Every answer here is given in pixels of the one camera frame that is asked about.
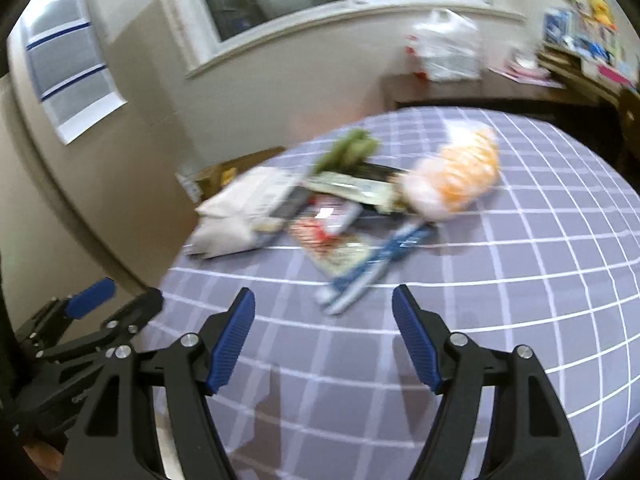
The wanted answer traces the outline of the red white wrapper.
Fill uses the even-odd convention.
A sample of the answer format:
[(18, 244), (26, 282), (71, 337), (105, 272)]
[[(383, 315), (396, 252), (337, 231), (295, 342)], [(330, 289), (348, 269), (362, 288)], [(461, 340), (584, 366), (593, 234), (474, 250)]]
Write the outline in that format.
[(371, 255), (370, 238), (355, 228), (362, 212), (360, 203), (312, 194), (308, 207), (290, 223), (288, 232), (326, 276), (337, 278)]

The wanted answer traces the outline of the orange white plastic bag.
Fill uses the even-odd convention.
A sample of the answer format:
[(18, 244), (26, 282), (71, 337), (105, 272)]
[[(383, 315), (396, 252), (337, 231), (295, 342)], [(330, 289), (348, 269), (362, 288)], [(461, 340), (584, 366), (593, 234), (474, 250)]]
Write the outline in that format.
[(402, 198), (428, 222), (465, 211), (489, 192), (500, 174), (497, 131), (477, 120), (444, 121), (446, 142), (399, 178)]

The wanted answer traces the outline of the white green wrapper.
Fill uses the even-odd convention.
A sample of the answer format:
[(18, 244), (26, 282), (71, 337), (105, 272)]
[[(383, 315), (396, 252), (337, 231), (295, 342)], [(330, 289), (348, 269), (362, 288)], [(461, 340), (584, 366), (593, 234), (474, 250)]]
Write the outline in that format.
[(397, 211), (396, 193), (390, 182), (369, 180), (325, 171), (306, 177), (303, 186), (315, 193), (330, 194), (374, 207), (380, 214)]

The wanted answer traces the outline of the beige crumpled cloth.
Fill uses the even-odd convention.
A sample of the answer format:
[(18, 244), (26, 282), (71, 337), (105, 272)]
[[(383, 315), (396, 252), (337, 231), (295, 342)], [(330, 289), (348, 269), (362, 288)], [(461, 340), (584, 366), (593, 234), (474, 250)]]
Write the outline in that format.
[(284, 227), (276, 211), (301, 180), (300, 174), (277, 167), (244, 172), (196, 208), (198, 225), (186, 241), (186, 254), (210, 259), (262, 246)]

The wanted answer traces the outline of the red cardboard box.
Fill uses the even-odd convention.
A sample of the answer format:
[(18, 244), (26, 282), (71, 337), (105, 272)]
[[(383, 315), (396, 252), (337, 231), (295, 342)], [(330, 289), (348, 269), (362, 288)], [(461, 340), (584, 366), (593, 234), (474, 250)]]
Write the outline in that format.
[(192, 176), (176, 174), (176, 178), (193, 203), (199, 204), (219, 193), (240, 174), (280, 155), (285, 146), (275, 146), (209, 166)]

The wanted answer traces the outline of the purple checked tablecloth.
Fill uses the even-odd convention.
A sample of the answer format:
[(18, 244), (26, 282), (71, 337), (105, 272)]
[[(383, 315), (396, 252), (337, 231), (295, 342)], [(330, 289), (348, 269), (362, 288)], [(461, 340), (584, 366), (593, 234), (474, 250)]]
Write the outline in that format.
[(408, 168), (452, 120), (494, 128), (494, 189), (440, 226), (339, 316), (292, 238), (165, 275), (142, 349), (195, 332), (241, 288), (256, 318), (228, 385), (208, 402), (242, 479), (405, 479), (438, 397), (420, 383), (392, 313), (406, 285), (420, 307), (480, 346), (532, 348), (572, 425), (585, 474), (605, 474), (639, 423), (639, 197), (589, 148), (545, 122), (477, 108), (366, 118), (376, 161)]

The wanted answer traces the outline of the blue white toothpaste box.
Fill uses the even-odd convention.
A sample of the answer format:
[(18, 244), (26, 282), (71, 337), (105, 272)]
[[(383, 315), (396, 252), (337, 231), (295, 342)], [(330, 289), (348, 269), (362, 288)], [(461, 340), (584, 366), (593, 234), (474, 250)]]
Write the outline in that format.
[(419, 219), (406, 221), (362, 263), (322, 286), (314, 299), (326, 315), (340, 315), (375, 284), (394, 262), (408, 255), (436, 232), (436, 226)]

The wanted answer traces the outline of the papers on refrigerator door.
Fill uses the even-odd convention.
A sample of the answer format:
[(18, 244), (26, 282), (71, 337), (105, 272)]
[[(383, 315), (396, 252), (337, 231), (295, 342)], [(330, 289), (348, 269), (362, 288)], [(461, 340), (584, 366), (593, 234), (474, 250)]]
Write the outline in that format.
[(18, 30), (32, 88), (63, 144), (126, 104), (104, 58), (88, 0), (30, 0)]

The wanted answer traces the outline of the green bananas bunch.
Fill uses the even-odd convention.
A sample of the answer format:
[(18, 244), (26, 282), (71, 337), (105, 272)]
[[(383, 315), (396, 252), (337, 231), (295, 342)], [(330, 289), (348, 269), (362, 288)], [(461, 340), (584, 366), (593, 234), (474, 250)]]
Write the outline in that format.
[(316, 160), (312, 174), (337, 172), (348, 174), (378, 151), (378, 139), (368, 130), (356, 128), (337, 139), (332, 148)]

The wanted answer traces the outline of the dark wooden side table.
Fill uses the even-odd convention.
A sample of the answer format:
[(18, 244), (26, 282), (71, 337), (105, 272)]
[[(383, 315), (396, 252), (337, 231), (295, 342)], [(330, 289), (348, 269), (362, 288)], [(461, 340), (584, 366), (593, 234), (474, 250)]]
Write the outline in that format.
[(480, 79), (434, 82), (415, 74), (381, 78), (386, 110), (414, 106), (479, 107), (508, 113), (552, 114), (595, 108), (598, 102), (572, 89), (520, 84), (484, 70)]

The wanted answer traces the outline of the stacked white bowls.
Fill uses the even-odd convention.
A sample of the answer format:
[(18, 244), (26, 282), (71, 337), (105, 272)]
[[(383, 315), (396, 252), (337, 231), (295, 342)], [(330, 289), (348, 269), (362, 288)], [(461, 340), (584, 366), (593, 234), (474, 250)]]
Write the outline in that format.
[(546, 78), (548, 76), (548, 70), (538, 64), (537, 55), (531, 50), (513, 48), (508, 66), (510, 70), (522, 77)]

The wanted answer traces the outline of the white plastic shopping bag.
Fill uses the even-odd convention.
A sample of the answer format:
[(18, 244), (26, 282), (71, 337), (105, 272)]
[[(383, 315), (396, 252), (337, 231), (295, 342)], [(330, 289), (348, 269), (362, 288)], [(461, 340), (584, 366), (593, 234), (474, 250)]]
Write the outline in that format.
[(477, 24), (449, 9), (433, 9), (407, 38), (410, 72), (434, 82), (479, 80), (482, 36)]

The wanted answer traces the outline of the yellow duck toy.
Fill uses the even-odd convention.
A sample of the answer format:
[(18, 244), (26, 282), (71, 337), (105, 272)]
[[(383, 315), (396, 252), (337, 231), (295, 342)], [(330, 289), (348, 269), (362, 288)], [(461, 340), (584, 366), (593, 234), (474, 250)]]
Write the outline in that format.
[(615, 30), (611, 8), (605, 0), (588, 0), (593, 19), (601, 25)]

